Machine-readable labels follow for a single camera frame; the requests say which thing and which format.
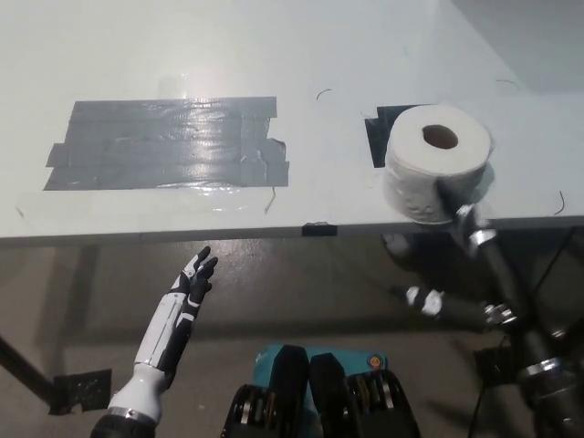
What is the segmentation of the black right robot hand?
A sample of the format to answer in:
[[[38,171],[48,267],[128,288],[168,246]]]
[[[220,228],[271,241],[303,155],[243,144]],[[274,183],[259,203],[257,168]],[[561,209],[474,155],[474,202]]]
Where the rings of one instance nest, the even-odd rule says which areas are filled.
[[[488,270],[496,301],[472,302],[450,297],[435,288],[411,286],[400,290],[407,305],[426,317],[454,322],[471,331],[504,332],[510,342],[513,369],[520,381],[565,372],[567,362],[558,344],[544,330],[533,296],[512,269],[495,228],[478,213],[475,204],[446,180],[438,180],[434,187],[464,251]]]

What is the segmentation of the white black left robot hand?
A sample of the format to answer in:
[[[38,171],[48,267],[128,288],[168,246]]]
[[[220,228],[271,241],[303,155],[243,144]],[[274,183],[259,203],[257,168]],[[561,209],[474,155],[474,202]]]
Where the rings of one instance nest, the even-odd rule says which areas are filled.
[[[199,251],[162,296],[133,361],[129,381],[117,391],[108,413],[157,425],[162,395],[172,386],[179,362],[193,333],[218,258],[211,247]]]

